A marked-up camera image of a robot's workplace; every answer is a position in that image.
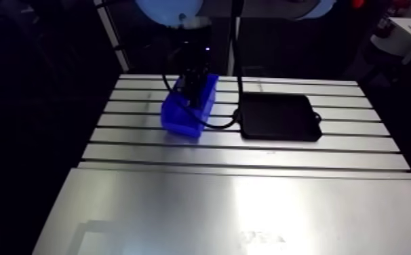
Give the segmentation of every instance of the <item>black baking pan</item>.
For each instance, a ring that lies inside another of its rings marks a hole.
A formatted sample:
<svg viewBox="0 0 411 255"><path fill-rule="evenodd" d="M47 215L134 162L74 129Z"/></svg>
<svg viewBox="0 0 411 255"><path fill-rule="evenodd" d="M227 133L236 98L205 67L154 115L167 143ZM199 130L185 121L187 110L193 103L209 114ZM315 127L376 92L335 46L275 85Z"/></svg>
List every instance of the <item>black baking pan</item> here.
<svg viewBox="0 0 411 255"><path fill-rule="evenodd" d="M306 96L252 92L242 95L239 122L243 138L315 142L322 136L320 121Z"/></svg>

